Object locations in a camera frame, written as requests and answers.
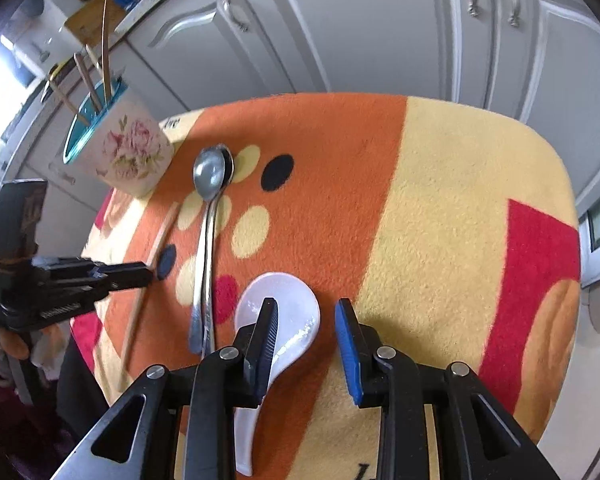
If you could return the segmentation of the brown wooden chopstick pair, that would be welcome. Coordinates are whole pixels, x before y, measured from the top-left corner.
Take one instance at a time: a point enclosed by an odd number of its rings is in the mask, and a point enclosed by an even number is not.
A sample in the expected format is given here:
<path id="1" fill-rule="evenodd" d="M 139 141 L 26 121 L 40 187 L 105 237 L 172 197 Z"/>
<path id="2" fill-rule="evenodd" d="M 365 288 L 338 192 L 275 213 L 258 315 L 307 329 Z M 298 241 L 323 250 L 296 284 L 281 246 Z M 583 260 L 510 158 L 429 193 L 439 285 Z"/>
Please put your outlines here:
<path id="1" fill-rule="evenodd" d="M 100 62 L 102 63 L 102 90 L 104 90 L 105 105 L 108 106 L 112 98 L 111 74 L 109 68 L 109 15 L 108 2 L 102 5 L 102 38 L 100 38 Z"/>

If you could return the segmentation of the reddish wooden chopstick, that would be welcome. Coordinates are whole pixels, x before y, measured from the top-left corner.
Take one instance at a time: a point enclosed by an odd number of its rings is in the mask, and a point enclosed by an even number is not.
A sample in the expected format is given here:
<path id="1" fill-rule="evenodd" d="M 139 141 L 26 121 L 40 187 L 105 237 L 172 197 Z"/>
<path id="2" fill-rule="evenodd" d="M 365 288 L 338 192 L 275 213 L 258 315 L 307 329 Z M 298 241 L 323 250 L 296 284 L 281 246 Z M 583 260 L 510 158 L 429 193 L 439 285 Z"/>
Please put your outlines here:
<path id="1" fill-rule="evenodd" d="M 94 107 L 94 111 L 96 113 L 100 113 L 102 111 L 102 103 L 99 101 L 99 97 L 95 90 L 93 81 L 91 80 L 90 73 L 88 72 L 86 65 L 84 63 L 83 55 L 79 52 L 76 52 L 73 55 L 73 58 L 74 58 L 74 62 L 76 62 L 76 68 L 78 69 L 80 76 L 81 76 L 84 84 L 86 85 L 88 94 L 90 95 L 90 99 L 91 99 L 92 105 Z"/>

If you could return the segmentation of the floral cup teal interior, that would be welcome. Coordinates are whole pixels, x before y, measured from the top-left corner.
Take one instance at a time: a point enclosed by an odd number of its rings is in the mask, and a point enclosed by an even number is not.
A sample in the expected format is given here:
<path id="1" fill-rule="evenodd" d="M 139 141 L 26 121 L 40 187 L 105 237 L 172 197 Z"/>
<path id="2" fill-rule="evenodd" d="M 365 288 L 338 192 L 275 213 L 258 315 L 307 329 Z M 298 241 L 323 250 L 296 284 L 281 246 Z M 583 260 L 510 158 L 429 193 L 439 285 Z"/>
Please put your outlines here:
<path id="1" fill-rule="evenodd" d="M 169 168 L 174 146 L 144 102 L 121 78 L 96 112 L 85 98 L 68 132 L 62 162 L 133 197 L 153 190 Z"/>

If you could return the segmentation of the orange yellow patterned towel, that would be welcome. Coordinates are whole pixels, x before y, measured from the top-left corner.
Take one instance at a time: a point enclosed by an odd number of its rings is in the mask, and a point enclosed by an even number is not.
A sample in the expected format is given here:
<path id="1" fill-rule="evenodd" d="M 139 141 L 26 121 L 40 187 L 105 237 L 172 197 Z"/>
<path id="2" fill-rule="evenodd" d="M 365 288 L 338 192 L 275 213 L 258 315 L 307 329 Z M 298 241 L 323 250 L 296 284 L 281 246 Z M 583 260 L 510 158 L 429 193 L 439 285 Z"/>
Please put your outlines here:
<path id="1" fill-rule="evenodd" d="M 143 200 L 114 194 L 85 253 L 146 258 L 164 216 L 172 274 L 146 292 L 122 361 L 135 292 L 73 323 L 108 401 L 146 367 L 193 364 L 187 347 L 206 146 L 230 148 L 214 250 L 216 339 L 234 338 L 238 301 L 266 272 L 304 281 L 320 304 L 309 351 L 276 379 L 254 435 L 258 479 L 370 479 L 379 414 L 349 396 L 334 331 L 338 299 L 414 361 L 467 363 L 539 440 L 562 388 L 579 303 L 571 183 L 542 136 L 469 106 L 379 94 L 287 94 L 173 116 L 171 166 Z"/>

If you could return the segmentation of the light wooden chopstick left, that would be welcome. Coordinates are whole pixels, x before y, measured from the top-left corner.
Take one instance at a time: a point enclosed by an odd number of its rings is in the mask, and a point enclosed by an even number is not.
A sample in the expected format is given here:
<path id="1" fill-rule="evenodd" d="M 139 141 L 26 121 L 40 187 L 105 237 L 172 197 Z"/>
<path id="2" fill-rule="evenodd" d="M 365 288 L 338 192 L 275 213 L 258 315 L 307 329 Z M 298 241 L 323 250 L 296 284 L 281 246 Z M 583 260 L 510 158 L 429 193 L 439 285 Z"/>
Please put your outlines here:
<path id="1" fill-rule="evenodd" d="M 91 125 L 90 121 L 79 111 L 79 109 L 73 104 L 73 102 L 70 101 L 69 97 L 60 90 L 58 85 L 55 84 L 50 79 L 50 77 L 47 77 L 46 81 L 50 88 L 53 90 L 53 92 L 56 94 L 56 96 L 58 96 L 58 98 L 61 100 L 61 102 L 63 102 L 65 106 L 68 107 L 68 110 L 70 110 L 70 112 L 73 112 L 74 117 L 79 122 L 82 122 L 83 125 L 89 127 Z"/>

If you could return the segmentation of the light bamboo chopstick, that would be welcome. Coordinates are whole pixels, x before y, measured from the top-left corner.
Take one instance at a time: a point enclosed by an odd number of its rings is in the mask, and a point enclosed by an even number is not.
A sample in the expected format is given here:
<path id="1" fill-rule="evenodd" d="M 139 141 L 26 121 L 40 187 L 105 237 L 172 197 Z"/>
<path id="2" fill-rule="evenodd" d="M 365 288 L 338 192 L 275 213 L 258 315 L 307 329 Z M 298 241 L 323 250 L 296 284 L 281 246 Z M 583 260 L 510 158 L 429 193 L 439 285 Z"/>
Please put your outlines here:
<path id="1" fill-rule="evenodd" d="M 84 49 L 85 49 L 88 57 L 90 58 L 93 66 L 96 68 L 97 73 L 99 73 L 100 79 L 102 79 L 102 66 L 100 65 L 98 56 L 96 55 L 96 53 L 94 52 L 94 50 L 92 49 L 92 47 L 89 44 L 86 44 L 84 46 Z"/>

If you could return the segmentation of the white cabinet door centre-left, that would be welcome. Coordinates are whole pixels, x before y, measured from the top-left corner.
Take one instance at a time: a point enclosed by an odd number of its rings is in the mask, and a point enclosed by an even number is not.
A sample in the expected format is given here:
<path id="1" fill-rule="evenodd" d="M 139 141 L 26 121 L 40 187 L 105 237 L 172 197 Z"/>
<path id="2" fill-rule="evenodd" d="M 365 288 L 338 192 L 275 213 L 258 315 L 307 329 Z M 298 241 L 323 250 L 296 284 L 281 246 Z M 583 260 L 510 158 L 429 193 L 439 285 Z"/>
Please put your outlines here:
<path id="1" fill-rule="evenodd" d="M 294 91 L 247 0 L 162 0 L 126 40 L 189 110 Z"/>

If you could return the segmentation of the wooden cutting board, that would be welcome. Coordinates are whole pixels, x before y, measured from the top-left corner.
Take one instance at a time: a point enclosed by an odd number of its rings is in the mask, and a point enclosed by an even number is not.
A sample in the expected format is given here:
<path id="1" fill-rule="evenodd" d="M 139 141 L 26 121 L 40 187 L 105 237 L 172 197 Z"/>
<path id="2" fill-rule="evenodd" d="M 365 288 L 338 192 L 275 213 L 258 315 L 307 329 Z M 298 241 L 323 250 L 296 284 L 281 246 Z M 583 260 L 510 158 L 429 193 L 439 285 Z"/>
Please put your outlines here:
<path id="1" fill-rule="evenodd" d="M 91 0 L 66 19 L 64 29 L 71 32 L 80 44 L 88 44 L 90 47 L 99 45 L 102 39 L 104 2 L 105 0 Z M 113 32 L 125 15 L 126 11 L 122 6 L 119 6 L 114 0 L 108 0 L 108 32 Z"/>

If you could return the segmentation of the white cabinet door centre-right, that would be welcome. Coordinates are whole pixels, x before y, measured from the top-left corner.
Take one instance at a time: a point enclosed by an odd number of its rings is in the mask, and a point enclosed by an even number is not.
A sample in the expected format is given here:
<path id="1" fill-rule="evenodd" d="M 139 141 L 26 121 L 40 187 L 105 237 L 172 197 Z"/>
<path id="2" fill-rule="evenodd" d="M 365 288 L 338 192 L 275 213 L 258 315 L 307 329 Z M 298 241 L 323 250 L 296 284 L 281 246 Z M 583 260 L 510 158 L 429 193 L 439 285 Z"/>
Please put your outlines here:
<path id="1" fill-rule="evenodd" d="M 482 107 L 493 0 L 247 0 L 297 91 Z"/>

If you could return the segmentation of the white cabinet door far right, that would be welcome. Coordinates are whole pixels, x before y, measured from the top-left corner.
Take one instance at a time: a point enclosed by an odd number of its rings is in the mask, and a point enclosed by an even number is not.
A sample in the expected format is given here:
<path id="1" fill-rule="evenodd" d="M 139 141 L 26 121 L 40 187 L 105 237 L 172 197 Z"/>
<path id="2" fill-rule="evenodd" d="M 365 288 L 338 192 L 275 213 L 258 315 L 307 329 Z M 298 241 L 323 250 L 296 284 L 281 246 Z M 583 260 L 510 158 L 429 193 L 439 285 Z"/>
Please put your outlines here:
<path id="1" fill-rule="evenodd" d="M 600 198 L 600 22 L 583 0 L 495 0 L 486 106 L 539 133 L 584 214 Z"/>

